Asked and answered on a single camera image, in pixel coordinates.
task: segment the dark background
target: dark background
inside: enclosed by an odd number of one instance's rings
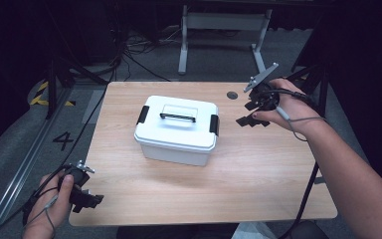
[[[27,96],[52,54],[89,66],[112,59],[113,41],[129,29],[157,39],[164,27],[180,24],[181,7],[174,5],[139,10],[121,1],[47,2],[45,8],[43,1],[0,0],[0,135],[29,109]],[[327,69],[368,160],[382,176],[382,1],[335,4],[342,8],[325,14],[278,9],[271,27],[315,27],[296,64]]]

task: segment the white cloth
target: white cloth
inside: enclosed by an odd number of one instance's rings
[[[232,239],[277,239],[264,222],[241,222]]]

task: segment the wooden table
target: wooden table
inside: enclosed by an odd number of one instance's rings
[[[295,219],[314,158],[306,142],[275,124],[240,127],[244,83],[110,83],[87,165],[85,185],[103,194],[95,209],[71,213],[74,226],[274,221]],[[227,92],[238,93],[236,100]],[[135,124],[150,96],[211,102],[219,108],[216,148],[204,167],[143,157]],[[333,218],[324,183],[315,184],[302,218]]]

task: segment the person's right hand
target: person's right hand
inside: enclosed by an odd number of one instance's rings
[[[275,89],[282,88],[293,92],[302,93],[302,91],[299,88],[297,88],[293,83],[286,79],[274,79],[270,81],[270,84]],[[315,110],[309,107],[306,103],[293,98],[291,95],[280,94],[279,105],[287,113],[291,120],[319,118],[319,115]],[[290,130],[289,123],[286,120],[284,120],[284,118],[282,118],[277,111],[255,112],[253,113],[253,118],[256,120],[271,121]],[[310,125],[316,121],[319,120],[308,119],[301,121],[293,121],[291,124],[296,132],[306,135],[309,131]]]

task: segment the hand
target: hand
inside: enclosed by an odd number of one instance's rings
[[[40,184],[42,184],[49,175],[43,176]],[[42,192],[45,192],[51,188],[58,187],[59,179],[63,176],[63,173],[59,173],[54,178],[52,178]],[[52,189],[47,191],[37,200],[34,205],[32,211],[29,214],[27,224],[23,238],[52,238],[54,234],[54,227],[58,227],[62,224],[64,219],[66,218],[68,211],[70,209],[70,195],[71,190],[73,189],[74,179],[72,175],[67,175],[64,178],[64,181],[61,185],[61,190],[58,192],[58,189]],[[54,205],[52,205],[48,209],[49,218],[52,221],[49,221],[46,216],[46,212],[43,211],[45,205],[49,203],[49,201],[58,194],[58,199],[55,201]]]
[[[293,83],[286,79],[274,79],[270,81],[270,84],[278,89],[287,89],[293,92],[302,93],[302,91],[297,88]],[[293,98],[291,95],[280,94],[280,106],[290,117],[290,120],[299,120],[306,118],[319,118],[318,113],[309,107],[306,103]],[[290,130],[289,123],[284,120],[284,118],[279,115],[277,111],[269,112],[255,112],[253,113],[253,118],[256,120],[271,121],[277,123],[278,125]],[[319,121],[317,119],[308,119],[301,121],[293,121],[292,127],[296,132],[305,135],[309,131],[309,125]]]

